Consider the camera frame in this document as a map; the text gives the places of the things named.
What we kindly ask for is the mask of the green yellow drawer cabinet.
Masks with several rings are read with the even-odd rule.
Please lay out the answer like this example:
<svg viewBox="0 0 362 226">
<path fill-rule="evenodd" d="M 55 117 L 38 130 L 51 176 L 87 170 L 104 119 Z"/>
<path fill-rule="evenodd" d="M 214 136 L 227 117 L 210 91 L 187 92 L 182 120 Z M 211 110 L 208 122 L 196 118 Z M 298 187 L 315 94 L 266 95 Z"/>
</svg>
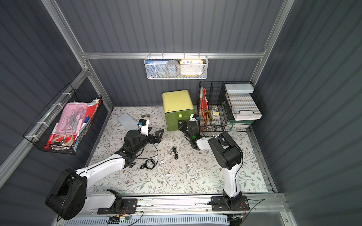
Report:
<svg viewBox="0 0 362 226">
<path fill-rule="evenodd" d="M 187 90 L 165 92 L 162 94 L 162 99 L 168 131 L 177 131 L 178 121 L 188 121 L 191 114 L 195 113 Z"/>
</svg>

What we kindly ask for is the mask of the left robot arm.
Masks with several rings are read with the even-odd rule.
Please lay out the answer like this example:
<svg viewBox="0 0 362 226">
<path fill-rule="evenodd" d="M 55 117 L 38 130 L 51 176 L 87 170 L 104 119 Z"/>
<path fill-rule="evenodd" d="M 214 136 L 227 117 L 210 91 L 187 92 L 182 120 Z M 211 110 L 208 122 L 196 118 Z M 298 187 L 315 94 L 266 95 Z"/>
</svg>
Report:
<svg viewBox="0 0 362 226">
<path fill-rule="evenodd" d="M 102 178 L 127 167 L 132 167 L 145 146 L 155 146 L 162 140 L 164 130 L 143 135 L 140 130 L 126 133 L 123 146 L 109 158 L 77 170 L 66 169 L 60 173 L 45 199 L 45 205 L 58 217 L 70 220 L 81 212 L 97 210 L 100 214 L 120 214 L 129 210 L 123 197 L 115 190 L 107 189 L 98 195 L 87 190 Z"/>
</svg>

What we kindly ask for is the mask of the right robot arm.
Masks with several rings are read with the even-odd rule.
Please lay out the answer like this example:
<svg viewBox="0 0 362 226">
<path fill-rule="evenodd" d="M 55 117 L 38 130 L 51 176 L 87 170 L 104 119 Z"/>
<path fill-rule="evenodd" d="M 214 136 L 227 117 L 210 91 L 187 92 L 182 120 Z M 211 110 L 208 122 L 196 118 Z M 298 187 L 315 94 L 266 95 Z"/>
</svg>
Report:
<svg viewBox="0 0 362 226">
<path fill-rule="evenodd" d="M 212 151 L 224 173 L 223 203 L 228 208 L 238 204 L 242 200 L 238 174 L 244 163 L 244 155 L 230 134 L 222 132 L 218 136 L 202 136 L 199 123 L 194 120 L 179 120 L 178 129 L 184 134 L 193 149 Z"/>
</svg>

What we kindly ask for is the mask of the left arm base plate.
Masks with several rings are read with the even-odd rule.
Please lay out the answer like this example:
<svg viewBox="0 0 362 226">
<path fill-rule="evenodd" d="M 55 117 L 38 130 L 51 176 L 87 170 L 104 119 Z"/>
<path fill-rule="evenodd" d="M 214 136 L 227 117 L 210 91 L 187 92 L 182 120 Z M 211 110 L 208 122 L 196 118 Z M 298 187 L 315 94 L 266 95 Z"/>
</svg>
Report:
<svg viewBox="0 0 362 226">
<path fill-rule="evenodd" d="M 98 215 L 123 215 L 133 214 L 136 212 L 138 199 L 116 199 L 109 208 L 99 208 Z"/>
</svg>

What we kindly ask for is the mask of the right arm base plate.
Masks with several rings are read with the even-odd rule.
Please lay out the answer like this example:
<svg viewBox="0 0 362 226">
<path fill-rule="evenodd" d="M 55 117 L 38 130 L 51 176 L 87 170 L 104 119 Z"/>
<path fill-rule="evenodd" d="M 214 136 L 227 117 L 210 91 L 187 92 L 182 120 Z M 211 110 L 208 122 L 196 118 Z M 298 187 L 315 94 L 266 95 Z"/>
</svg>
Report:
<svg viewBox="0 0 362 226">
<path fill-rule="evenodd" d="M 228 200 L 222 196 L 212 196 L 208 202 L 213 211 L 248 211 L 250 210 L 248 198 L 243 195 L 239 198 Z"/>
</svg>

